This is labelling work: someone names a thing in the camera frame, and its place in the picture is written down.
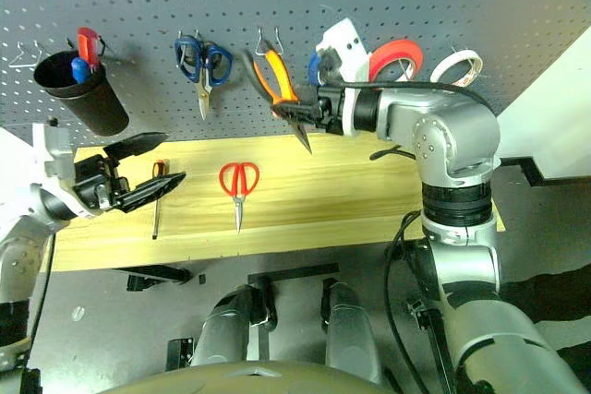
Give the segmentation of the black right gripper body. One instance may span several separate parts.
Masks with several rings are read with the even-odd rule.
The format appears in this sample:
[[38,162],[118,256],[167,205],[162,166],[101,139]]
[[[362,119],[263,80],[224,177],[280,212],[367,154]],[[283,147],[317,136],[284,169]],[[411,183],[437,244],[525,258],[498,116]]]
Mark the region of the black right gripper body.
[[343,130],[343,106],[344,88],[334,86],[317,87],[318,106],[320,119],[316,122],[316,128],[326,133],[342,136]]

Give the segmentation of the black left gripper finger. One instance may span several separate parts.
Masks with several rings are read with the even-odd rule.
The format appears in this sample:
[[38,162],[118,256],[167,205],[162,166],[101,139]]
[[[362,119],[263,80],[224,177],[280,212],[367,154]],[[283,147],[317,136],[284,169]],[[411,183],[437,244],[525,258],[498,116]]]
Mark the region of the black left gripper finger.
[[170,173],[151,178],[134,190],[117,197],[114,209],[129,213],[146,206],[175,190],[186,178],[186,173]]
[[103,151],[111,159],[123,160],[152,151],[168,137],[169,135],[163,132],[144,132],[110,144],[104,147]]

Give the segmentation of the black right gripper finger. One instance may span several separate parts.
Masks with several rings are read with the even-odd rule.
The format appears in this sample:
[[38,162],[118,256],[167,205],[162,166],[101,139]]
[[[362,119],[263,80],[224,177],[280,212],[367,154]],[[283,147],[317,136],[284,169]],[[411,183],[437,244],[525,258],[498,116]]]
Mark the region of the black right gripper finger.
[[291,126],[295,131],[306,132],[308,128],[312,128],[314,131],[325,131],[329,123],[328,118],[307,118],[307,117],[294,117],[291,119]]
[[275,103],[271,110],[284,120],[321,120],[322,109],[317,104],[303,104],[297,101]]

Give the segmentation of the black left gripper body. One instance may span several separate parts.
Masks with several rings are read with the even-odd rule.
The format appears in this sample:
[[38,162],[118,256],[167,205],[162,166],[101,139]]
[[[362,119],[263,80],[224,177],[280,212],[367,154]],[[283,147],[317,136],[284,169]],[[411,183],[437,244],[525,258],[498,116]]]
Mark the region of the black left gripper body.
[[73,190],[89,209],[110,210],[130,191],[128,180],[117,171],[119,161],[96,154],[75,163]]

